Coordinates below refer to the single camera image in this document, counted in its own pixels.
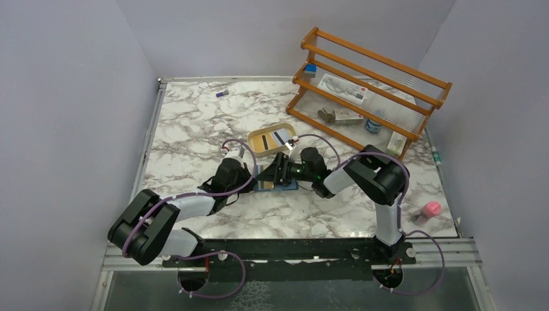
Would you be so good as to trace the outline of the blue leather card holder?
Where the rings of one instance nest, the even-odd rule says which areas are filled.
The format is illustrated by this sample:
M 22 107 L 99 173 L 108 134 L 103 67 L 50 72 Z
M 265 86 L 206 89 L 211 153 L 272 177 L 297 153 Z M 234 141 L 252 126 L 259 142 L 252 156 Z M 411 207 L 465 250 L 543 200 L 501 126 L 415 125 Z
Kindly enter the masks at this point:
M 280 192 L 280 191 L 290 191 L 290 190 L 298 190 L 299 189 L 298 182 L 293 180 L 288 185 L 277 185 L 277 184 L 275 184 L 275 187 L 274 187 L 273 190 L 260 191 L 260 190 L 258 190 L 258 182 L 259 181 L 257 181 L 257 184 L 254 186 L 254 191 L 256 191 L 256 192 Z

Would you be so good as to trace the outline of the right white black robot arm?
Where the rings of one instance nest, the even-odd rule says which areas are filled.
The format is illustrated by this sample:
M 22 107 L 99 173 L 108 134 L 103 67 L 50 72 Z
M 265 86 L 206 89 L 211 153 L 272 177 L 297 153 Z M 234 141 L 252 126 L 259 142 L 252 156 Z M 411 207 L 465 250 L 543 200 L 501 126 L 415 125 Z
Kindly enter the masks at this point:
M 310 182 L 312 190 L 321 198 L 332 198 L 357 185 L 375 204 L 375 239 L 379 242 L 374 245 L 374 257 L 388 264 L 399 256 L 397 243 L 405 236 L 401 228 L 401 202 L 409 187 L 409 171 L 396 158 L 376 147 L 365 146 L 333 170 L 326 166 L 316 148 L 303 149 L 299 163 L 280 152 L 256 179 L 275 185 Z

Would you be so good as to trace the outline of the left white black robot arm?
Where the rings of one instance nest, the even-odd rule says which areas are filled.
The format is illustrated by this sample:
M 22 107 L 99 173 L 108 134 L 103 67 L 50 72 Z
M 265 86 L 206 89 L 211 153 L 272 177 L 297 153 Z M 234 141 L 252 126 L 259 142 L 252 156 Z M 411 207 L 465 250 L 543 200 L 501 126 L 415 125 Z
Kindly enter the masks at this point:
M 200 238 L 174 225 L 217 213 L 230 196 L 252 191 L 255 183 L 243 161 L 225 158 L 194 192 L 161 198 L 151 189 L 140 191 L 111 226 L 107 239 L 142 266 L 164 255 L 178 255 L 186 265 L 195 266 L 203 260 Z

